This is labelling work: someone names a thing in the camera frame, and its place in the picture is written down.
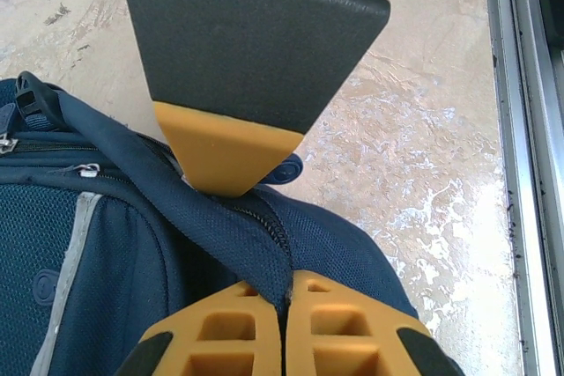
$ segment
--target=zipper tab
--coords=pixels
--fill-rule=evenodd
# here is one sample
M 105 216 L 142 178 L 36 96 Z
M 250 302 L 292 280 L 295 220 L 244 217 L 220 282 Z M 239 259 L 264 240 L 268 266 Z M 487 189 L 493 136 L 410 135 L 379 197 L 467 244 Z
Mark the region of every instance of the zipper tab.
M 8 138 L 7 133 L 3 133 L 0 135 L 0 155 L 10 153 L 16 148 L 16 144 L 18 144 L 17 139 L 15 138 Z
M 100 173 L 100 165 L 89 163 L 88 165 L 78 165 L 74 167 L 78 174 L 83 178 L 96 178 Z

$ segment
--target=backpack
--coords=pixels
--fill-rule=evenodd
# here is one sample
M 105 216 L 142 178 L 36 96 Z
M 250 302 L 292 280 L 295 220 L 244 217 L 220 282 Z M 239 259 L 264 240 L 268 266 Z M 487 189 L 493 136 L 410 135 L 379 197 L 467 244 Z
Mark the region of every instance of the backpack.
M 262 184 L 201 194 L 165 144 L 28 72 L 0 82 L 0 166 L 0 374 L 114 374 L 151 325 L 240 281 L 284 322 L 298 270 L 417 318 L 355 225 Z

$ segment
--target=marble floor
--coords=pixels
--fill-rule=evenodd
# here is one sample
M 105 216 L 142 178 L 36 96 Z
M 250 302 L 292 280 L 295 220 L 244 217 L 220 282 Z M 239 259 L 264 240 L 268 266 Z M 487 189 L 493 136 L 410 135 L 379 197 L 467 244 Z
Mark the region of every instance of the marble floor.
M 390 1 L 284 191 L 374 238 L 467 375 L 522 374 L 486 0 Z M 0 0 L 0 76 L 22 70 L 162 138 L 125 0 Z

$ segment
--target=yellow plastic piece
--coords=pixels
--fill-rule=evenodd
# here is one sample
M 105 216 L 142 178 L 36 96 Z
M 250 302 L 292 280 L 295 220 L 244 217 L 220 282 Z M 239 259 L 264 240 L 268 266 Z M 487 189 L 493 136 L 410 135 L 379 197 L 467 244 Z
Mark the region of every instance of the yellow plastic piece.
M 151 326 L 141 340 L 172 332 L 153 376 L 279 376 L 274 307 L 244 282 Z
M 159 125 L 189 184 L 236 197 L 286 159 L 303 135 L 188 107 L 153 102 Z
M 314 272 L 294 273 L 287 376 L 419 376 L 399 328 L 430 336 L 407 314 Z

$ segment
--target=black rubber edge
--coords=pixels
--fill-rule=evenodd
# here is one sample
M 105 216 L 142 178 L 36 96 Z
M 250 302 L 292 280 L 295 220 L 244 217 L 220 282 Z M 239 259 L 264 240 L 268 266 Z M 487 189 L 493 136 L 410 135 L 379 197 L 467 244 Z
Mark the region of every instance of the black rubber edge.
M 151 376 L 172 340 L 172 332 L 162 332 L 138 343 L 115 376 Z
M 433 338 L 410 328 L 398 329 L 397 335 L 421 376 L 464 376 Z

